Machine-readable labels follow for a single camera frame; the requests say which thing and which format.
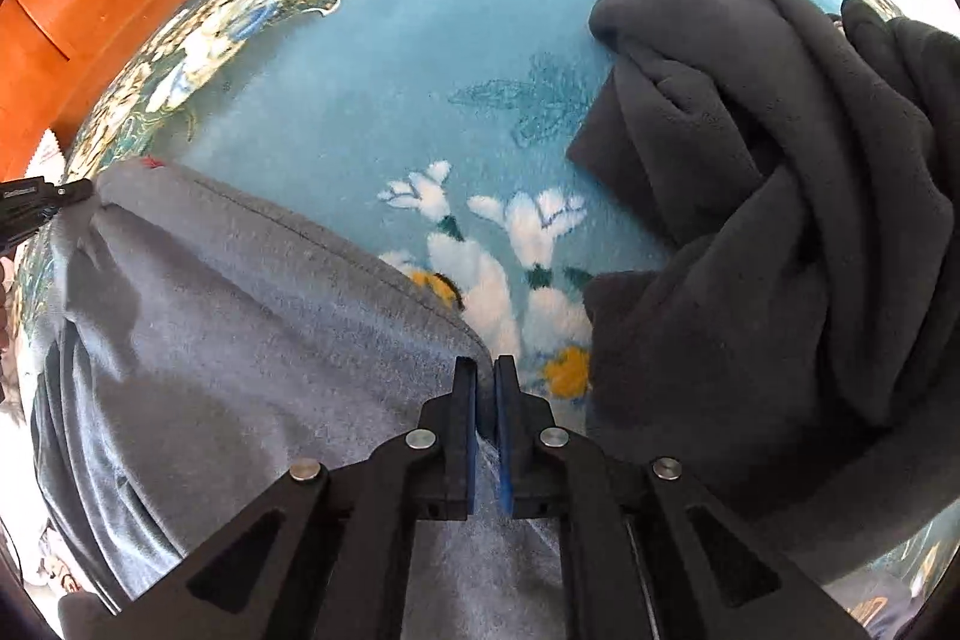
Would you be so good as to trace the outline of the dark navy fleece jacket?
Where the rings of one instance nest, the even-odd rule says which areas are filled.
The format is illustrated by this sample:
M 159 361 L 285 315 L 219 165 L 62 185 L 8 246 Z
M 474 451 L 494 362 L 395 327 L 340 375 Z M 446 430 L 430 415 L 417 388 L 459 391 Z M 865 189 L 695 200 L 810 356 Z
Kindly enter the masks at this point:
M 833 581 L 958 495 L 958 42 L 861 0 L 597 0 L 568 156 L 674 247 L 602 273 L 586 429 Z

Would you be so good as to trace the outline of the blue floral bed blanket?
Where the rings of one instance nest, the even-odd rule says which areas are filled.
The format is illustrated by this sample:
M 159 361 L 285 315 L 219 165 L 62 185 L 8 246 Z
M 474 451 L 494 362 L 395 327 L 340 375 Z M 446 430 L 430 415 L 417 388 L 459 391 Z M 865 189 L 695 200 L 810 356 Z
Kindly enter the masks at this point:
M 493 369 L 512 357 L 521 390 L 592 440 L 584 289 L 602 273 L 658 271 L 674 252 L 568 156 L 612 70 L 590 32 L 596 2 L 189 0 L 99 97 L 65 184 L 94 185 L 132 159 L 176 164 L 332 230 L 449 305 Z M 838 16 L 846 0 L 811 2 Z M 50 226 L 21 273 L 31 411 Z M 571 638 L 555 521 L 514 520 L 501 505 L 494 383 L 493 409 L 490 432 L 475 418 L 469 518 L 416 526 L 395 638 Z M 958 495 L 827 583 L 737 516 L 861 638 L 934 635 L 957 603 Z

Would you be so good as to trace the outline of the grey sweatshirt with yellow letters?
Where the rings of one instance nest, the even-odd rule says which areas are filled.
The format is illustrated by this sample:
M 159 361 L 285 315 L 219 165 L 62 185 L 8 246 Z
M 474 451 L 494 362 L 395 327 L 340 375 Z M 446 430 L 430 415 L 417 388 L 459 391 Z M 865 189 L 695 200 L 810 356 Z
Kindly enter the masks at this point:
M 402 440 L 454 367 L 493 351 L 431 292 L 332 230 L 132 159 L 50 226 L 31 411 L 39 491 L 104 598 L 86 633 L 194 638 L 185 559 L 290 479 Z

